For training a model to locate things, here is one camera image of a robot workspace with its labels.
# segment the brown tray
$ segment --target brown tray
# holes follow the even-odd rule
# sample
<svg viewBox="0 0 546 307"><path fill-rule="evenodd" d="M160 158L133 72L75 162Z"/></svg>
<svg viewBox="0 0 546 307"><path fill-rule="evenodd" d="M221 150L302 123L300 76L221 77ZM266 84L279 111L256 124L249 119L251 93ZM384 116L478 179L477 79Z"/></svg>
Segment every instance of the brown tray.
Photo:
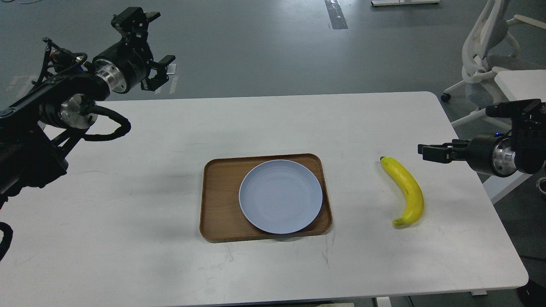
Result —
<svg viewBox="0 0 546 307"><path fill-rule="evenodd" d="M272 234L251 224L239 206L239 187L255 166L276 159L298 162L308 168L321 183L323 200L317 217L304 229L291 234ZM332 225L332 212L328 202L321 160L311 154L226 158L209 161L203 176L201 199L201 235L210 242L229 242L258 239L277 239L319 235Z"/></svg>

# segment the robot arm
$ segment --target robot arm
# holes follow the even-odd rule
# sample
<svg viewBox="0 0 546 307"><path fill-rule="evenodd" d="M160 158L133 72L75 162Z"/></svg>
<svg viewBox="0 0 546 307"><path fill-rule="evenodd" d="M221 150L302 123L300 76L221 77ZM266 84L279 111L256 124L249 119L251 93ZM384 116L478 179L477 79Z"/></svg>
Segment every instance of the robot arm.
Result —
<svg viewBox="0 0 546 307"><path fill-rule="evenodd" d="M442 145L418 145L423 160L450 163L466 161L478 173L508 177L519 170L534 174L546 160L546 104L540 99L497 103L488 106L489 117L509 118L506 134L478 135Z"/></svg>
<svg viewBox="0 0 546 307"><path fill-rule="evenodd" d="M41 188L66 174L65 158L81 139L107 141L130 131L125 117L95 101L105 100L112 91L127 93L138 83L142 90L155 91L169 80L167 66L175 56L154 62L147 43L148 25L158 17L158 12L145 13L138 7L114 15L111 24L121 40L92 62L86 62L86 54L44 38L47 45L38 80L26 96L0 110L0 208L23 187ZM152 70L156 74L150 78ZM107 135L86 134L99 115L116 121L119 128ZM65 130L50 140L38 121ZM13 232L5 223L0 223L0 231L4 233L1 260Z"/></svg>

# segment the black cable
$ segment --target black cable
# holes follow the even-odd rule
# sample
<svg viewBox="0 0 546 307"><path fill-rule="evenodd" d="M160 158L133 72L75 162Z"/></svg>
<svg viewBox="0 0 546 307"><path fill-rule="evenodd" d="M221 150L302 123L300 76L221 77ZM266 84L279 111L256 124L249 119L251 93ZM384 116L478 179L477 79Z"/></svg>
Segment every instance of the black cable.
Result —
<svg viewBox="0 0 546 307"><path fill-rule="evenodd" d="M30 92L34 91L34 89L40 86L42 82L44 81L45 74L48 72L48 63L49 63L50 55L51 55L51 45L48 42L48 46L45 48L45 52L44 52L44 60L41 63L40 76L38 76L38 80L34 83L34 86L31 88Z"/></svg>
<svg viewBox="0 0 546 307"><path fill-rule="evenodd" d="M100 105L89 107L83 114L104 115L120 124L120 126L110 134L84 134L83 139L86 141L111 141L126 135L131 130L131 123L127 118L116 111L101 107Z"/></svg>
<svg viewBox="0 0 546 307"><path fill-rule="evenodd" d="M53 67L55 67L55 68L63 68L64 66L59 65L59 64L49 64L49 65L48 65L48 68L53 68Z"/></svg>
<svg viewBox="0 0 546 307"><path fill-rule="evenodd" d="M18 4L32 4L32 3L36 3L36 2L40 2L41 0L34 0L34 1L31 1L31 2L21 2L21 0L17 0L17 3Z"/></svg>
<svg viewBox="0 0 546 307"><path fill-rule="evenodd" d="M522 255L522 254L518 254L518 256L520 256L521 258L526 258L526 259L532 259L532 260L538 260L538 261L546 261L546 258L532 257L532 256L526 256L526 255Z"/></svg>
<svg viewBox="0 0 546 307"><path fill-rule="evenodd" d="M70 65L68 68L66 68L65 70L62 70L60 72L58 72L56 75L62 75L62 74L65 74L69 71L71 71L72 69L75 69L76 67L82 65L83 63L85 63L85 61L87 61L87 54L83 53L83 52L78 52L76 54L74 54L76 57L78 56L82 56L83 58L80 60L80 61L76 61L74 64Z"/></svg>
<svg viewBox="0 0 546 307"><path fill-rule="evenodd" d="M13 239L13 229L8 224L0 222L0 231L4 233L4 238L0 241L0 261L4 258L5 253L8 252L11 240Z"/></svg>

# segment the gray floor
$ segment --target gray floor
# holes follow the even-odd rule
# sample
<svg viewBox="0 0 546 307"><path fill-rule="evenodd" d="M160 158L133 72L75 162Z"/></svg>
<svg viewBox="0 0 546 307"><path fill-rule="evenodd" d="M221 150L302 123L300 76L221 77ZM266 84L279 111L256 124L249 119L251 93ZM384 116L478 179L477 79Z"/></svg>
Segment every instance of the gray floor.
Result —
<svg viewBox="0 0 546 307"><path fill-rule="evenodd" d="M113 94L110 100L395 91L441 95L461 78L461 47L485 4L485 0L444 0L373 8L369 1L339 2L348 29L331 28L322 0L2 2L0 107L16 101L39 73L42 37L92 58L119 39L110 19L127 6L162 13L150 25L149 43L157 60L165 54L177 56L177 83L173 86L171 81L159 93L134 89L126 95ZM545 12L544 0L521 0L510 4L507 16L546 21ZM546 64L546 31L517 26L511 32L522 46L521 58ZM501 44L495 51L507 50ZM443 107L452 120L474 109L463 91ZM457 133L472 138L494 130L472 123ZM534 188L543 175L533 176L495 205L517 250L530 256L546 255L546 206ZM525 259L524 264L534 280L546 285L543 262ZM415 306L522 306L515 290L480 297L451 293L412 299ZM369 299L353 301L372 306ZM409 305L405 297L393 299L395 307Z"/></svg>

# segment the banana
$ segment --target banana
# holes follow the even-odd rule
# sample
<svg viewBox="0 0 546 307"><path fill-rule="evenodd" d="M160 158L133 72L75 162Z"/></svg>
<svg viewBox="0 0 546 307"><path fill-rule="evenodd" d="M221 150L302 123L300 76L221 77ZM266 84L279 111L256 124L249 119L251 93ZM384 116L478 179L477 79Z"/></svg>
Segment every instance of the banana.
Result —
<svg viewBox="0 0 546 307"><path fill-rule="evenodd" d="M381 166L398 184L406 198L406 209L399 219L393 220L393 226L401 227L419 221L425 209L425 199L413 176L404 166L391 157L381 157Z"/></svg>

